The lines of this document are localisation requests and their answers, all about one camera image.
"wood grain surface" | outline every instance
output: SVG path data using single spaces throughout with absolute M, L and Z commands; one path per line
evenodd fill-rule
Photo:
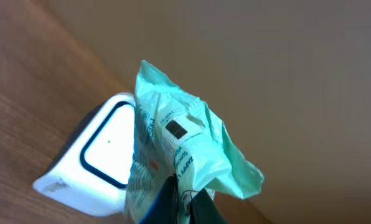
M 94 218 L 46 198 L 31 184 L 77 123 L 128 91 L 38 1 L 0 0 L 0 223 L 124 223 Z M 249 202 L 218 194 L 230 223 L 269 221 Z

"barcode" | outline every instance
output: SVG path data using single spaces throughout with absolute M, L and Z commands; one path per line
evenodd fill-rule
M 179 125 L 179 123 L 175 122 L 174 120 L 169 122 L 166 125 L 166 129 L 174 135 L 177 139 L 180 139 L 183 137 L 185 134 L 187 134 L 187 131 Z

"black rim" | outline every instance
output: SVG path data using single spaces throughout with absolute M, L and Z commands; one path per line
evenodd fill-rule
M 106 175 L 104 172 L 102 172 L 102 171 L 98 170 L 97 168 L 93 167 L 92 165 L 90 165 L 85 160 L 85 153 L 86 153 L 86 150 L 88 149 L 88 147 L 90 146 L 90 144 L 97 137 L 97 134 L 100 133 L 100 131 L 104 128 L 104 125 L 108 122 L 108 120 L 111 118 L 111 116 L 113 115 L 113 113 L 116 111 L 116 109 L 118 109 L 119 107 L 124 106 L 124 105 L 130 105 L 130 106 L 132 106 L 131 104 L 129 104 L 127 102 L 124 102 L 124 101 L 121 101 L 121 102 L 117 103 L 114 106 L 114 108 L 110 111 L 110 113 L 108 114 L 108 116 L 104 119 L 104 121 L 97 128 L 97 130 L 93 133 L 92 137 L 87 141 L 87 143 L 85 144 L 85 146 L 82 148 L 82 151 L 80 152 L 80 164 L 83 166 L 83 168 L 85 168 L 87 171 L 91 172 L 92 174 L 95 174 L 97 177 L 99 177 L 99 178 L 107 181 L 108 183 L 114 185 L 115 187 L 117 187 L 119 189 L 124 189 L 124 188 L 126 188 L 127 185 L 118 182 L 114 178 Z

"wet wipes package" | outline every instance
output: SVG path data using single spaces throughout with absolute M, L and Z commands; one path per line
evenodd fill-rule
M 260 193 L 264 177 L 231 141 L 207 103 L 141 62 L 136 89 L 134 156 L 126 189 L 126 212 L 138 222 L 166 178 L 176 174 L 179 223 L 189 223 L 189 205 L 206 188 L 238 198 Z

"dark object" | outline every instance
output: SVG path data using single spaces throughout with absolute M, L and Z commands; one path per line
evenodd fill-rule
M 177 179 L 170 176 L 159 191 L 153 205 L 139 224 L 177 223 L 178 213 Z M 191 224 L 227 223 L 216 210 L 213 201 L 205 189 L 202 189 L 191 201 Z
M 179 125 L 179 123 L 175 122 L 172 120 L 166 125 L 166 129 L 174 135 L 177 139 L 180 139 L 183 137 L 185 134 L 187 134 L 187 131 Z
M 177 180 L 174 176 L 166 179 L 153 205 L 139 224 L 177 223 L 178 199 Z
M 227 223 L 216 210 L 212 199 L 205 189 L 202 189 L 191 200 L 191 218 L 190 224 L 222 224 Z

